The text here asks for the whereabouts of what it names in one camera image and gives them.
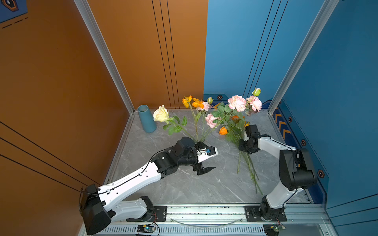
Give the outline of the blue cylindrical vase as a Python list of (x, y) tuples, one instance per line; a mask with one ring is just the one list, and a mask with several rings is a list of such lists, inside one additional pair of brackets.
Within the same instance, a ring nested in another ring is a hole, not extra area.
[(157, 126), (149, 107), (147, 105), (140, 105), (137, 111), (138, 111), (138, 115), (139, 115), (143, 130), (146, 133), (154, 132)]

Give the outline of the pink rose flower stem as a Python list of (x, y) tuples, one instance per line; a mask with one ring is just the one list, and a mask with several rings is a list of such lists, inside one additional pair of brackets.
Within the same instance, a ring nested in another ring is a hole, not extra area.
[(213, 130), (220, 130), (223, 126), (228, 125), (229, 120), (233, 116), (239, 116), (247, 124), (248, 121), (246, 121), (245, 116), (256, 114), (262, 109), (262, 102), (259, 99), (260, 94), (261, 89), (255, 88), (252, 95), (247, 98), (244, 98), (241, 95), (234, 95), (229, 98), (226, 103), (221, 102), (215, 105), (215, 108), (211, 113), (217, 118), (214, 120), (214, 123), (217, 125)]

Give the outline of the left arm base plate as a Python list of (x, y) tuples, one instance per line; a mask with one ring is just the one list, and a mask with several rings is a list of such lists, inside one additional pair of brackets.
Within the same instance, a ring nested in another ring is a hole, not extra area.
[(153, 211), (147, 211), (141, 218), (128, 218), (127, 222), (165, 222), (167, 217), (167, 206), (154, 206)]

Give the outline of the red orange flower stem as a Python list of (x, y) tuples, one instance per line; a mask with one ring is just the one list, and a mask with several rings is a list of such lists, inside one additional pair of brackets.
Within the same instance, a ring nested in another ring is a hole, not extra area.
[(244, 140), (245, 124), (246, 123), (242, 118), (240, 118), (239, 116), (233, 116), (229, 120), (229, 123), (228, 123), (227, 138), (230, 142), (235, 144), (237, 149), (239, 150), (239, 162), (238, 162), (237, 172), (239, 172), (240, 170), (240, 161), (241, 161), (241, 158), (243, 157), (248, 167), (248, 170), (250, 172), (250, 175), (252, 177), (253, 170), (251, 167), (250, 156), (246, 151), (242, 151), (239, 149), (240, 140)]

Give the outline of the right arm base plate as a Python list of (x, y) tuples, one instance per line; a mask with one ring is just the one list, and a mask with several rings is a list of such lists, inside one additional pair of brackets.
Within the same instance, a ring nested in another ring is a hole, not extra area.
[(245, 215), (248, 222), (260, 222), (260, 221), (280, 221), (286, 222), (287, 217), (284, 212), (284, 208), (273, 209), (268, 207), (262, 209), (260, 206), (244, 206)]

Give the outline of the pink peony flower stem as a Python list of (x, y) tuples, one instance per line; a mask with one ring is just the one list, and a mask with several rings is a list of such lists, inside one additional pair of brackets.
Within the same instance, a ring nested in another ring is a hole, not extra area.
[(214, 117), (212, 113), (209, 113), (209, 111), (212, 108), (212, 103), (213, 103), (213, 98), (208, 97), (207, 100), (203, 102), (203, 108), (200, 109), (203, 112), (203, 118), (204, 118), (203, 123), (206, 123), (208, 126), (208, 129), (205, 132), (203, 132), (203, 135), (201, 138), (201, 141), (203, 142), (217, 125), (216, 123), (214, 123), (214, 120), (216, 120), (217, 118)]

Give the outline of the orange poppy flower stem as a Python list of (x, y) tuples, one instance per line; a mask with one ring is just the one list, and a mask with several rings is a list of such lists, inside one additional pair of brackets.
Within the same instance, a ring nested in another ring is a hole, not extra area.
[(200, 141), (199, 139), (199, 132), (198, 132), (198, 122), (202, 116), (202, 113), (204, 111), (204, 101), (193, 98), (193, 96), (185, 96), (182, 99), (182, 103), (185, 108), (189, 108), (192, 112), (193, 118), (194, 118), (194, 124), (195, 124), (195, 139), (197, 141)]

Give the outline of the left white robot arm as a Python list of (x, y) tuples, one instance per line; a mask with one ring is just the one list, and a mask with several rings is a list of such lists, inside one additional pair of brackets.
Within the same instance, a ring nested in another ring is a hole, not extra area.
[(115, 221), (151, 220), (155, 208), (149, 197), (128, 201), (125, 206), (120, 206), (120, 202), (138, 190), (174, 174), (180, 166), (191, 166), (199, 176), (206, 174), (212, 168), (203, 167), (202, 162), (218, 153), (216, 147), (183, 137), (174, 146), (153, 154), (145, 165), (131, 174), (106, 185), (97, 187), (92, 184), (86, 187), (81, 191), (79, 203), (86, 233), (95, 235)]

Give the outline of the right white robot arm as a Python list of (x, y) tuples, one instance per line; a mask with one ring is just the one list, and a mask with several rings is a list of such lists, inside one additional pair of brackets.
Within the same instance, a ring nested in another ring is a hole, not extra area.
[(239, 150), (247, 154), (262, 150), (279, 160), (280, 181), (263, 197), (258, 211), (265, 221), (277, 219), (294, 195), (317, 183), (317, 173), (307, 149), (295, 148), (260, 134), (256, 125), (245, 127), (245, 138), (239, 141)]

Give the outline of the clear glass vase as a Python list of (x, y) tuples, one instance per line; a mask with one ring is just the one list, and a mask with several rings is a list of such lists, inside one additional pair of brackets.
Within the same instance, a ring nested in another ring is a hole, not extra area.
[(194, 142), (195, 143), (198, 143), (198, 142), (205, 142), (206, 140), (206, 137), (207, 135), (206, 134), (196, 134), (194, 135)]

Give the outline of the white rose flower stem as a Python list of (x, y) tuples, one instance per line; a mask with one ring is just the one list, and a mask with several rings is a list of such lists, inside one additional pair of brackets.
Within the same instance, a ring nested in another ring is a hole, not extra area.
[(171, 117), (169, 111), (164, 105), (159, 106), (159, 108), (154, 111), (153, 119), (155, 122), (165, 123), (163, 130), (167, 131), (168, 135), (183, 132), (187, 137), (194, 139), (194, 137), (186, 130), (188, 119), (185, 116), (182, 119), (178, 116)]

